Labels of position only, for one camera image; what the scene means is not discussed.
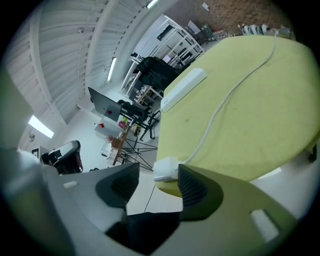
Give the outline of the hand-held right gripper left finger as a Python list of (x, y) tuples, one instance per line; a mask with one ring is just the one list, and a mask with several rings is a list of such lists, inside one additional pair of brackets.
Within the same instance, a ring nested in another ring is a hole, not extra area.
[(0, 148), (0, 191), (22, 229), (55, 256), (139, 256), (108, 231), (124, 223), (136, 163), (59, 175), (29, 152)]

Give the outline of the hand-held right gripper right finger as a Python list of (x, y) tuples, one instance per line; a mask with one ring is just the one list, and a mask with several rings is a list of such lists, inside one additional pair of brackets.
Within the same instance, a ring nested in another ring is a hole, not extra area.
[(179, 225), (151, 256), (268, 256), (297, 219), (255, 185), (181, 164)]

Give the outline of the white power strip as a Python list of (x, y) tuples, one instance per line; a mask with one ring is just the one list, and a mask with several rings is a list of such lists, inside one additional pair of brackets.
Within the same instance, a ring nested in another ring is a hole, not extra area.
[(166, 96), (163, 97), (160, 103), (160, 111), (162, 113), (168, 112), (206, 77), (207, 74), (203, 69), (193, 68)]

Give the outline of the large grey monitor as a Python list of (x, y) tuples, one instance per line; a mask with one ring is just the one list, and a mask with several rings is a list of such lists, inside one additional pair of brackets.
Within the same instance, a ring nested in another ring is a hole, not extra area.
[(121, 114), (121, 105), (91, 87), (88, 87), (88, 91), (90, 100), (94, 104), (96, 111), (110, 120), (117, 122)]

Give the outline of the table with green tablecloth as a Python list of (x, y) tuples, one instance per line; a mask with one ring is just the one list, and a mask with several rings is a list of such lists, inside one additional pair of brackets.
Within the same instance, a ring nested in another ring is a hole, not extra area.
[(320, 67), (306, 45), (229, 37), (195, 68), (206, 78), (161, 115), (157, 160), (252, 181), (320, 140)]

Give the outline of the black office chair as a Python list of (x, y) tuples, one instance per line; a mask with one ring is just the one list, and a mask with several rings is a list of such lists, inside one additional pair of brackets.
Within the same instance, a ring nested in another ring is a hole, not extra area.
[(143, 106), (137, 104), (136, 102), (128, 102), (120, 99), (117, 102), (121, 106), (120, 114), (127, 119), (131, 120), (131, 124), (137, 124), (141, 128), (144, 128), (144, 132), (140, 137), (140, 140), (143, 140), (143, 137), (149, 132), (150, 139), (154, 140), (155, 136), (153, 135), (153, 129), (156, 124), (160, 122), (157, 118), (157, 115), (160, 114), (160, 110), (152, 112), (152, 109), (149, 106)]
[(181, 73), (164, 60), (148, 56), (136, 68), (140, 72), (138, 80), (145, 85), (164, 91)]

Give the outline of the white shelving rack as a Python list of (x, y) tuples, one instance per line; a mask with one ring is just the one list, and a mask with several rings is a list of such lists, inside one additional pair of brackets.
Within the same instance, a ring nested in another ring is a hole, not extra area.
[(147, 29), (130, 55), (131, 66), (119, 92), (126, 98), (130, 96), (141, 75), (140, 72), (134, 73), (134, 71), (146, 57), (157, 57), (162, 60), (168, 55), (171, 60), (167, 64), (181, 69), (204, 52), (205, 50), (187, 29), (163, 14)]

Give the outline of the row of white black gear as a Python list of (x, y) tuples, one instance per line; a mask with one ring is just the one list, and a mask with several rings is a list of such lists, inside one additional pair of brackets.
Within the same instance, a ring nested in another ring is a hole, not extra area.
[(265, 36), (270, 30), (269, 26), (266, 24), (263, 25), (238, 25), (238, 28), (241, 29), (241, 32), (244, 36)]

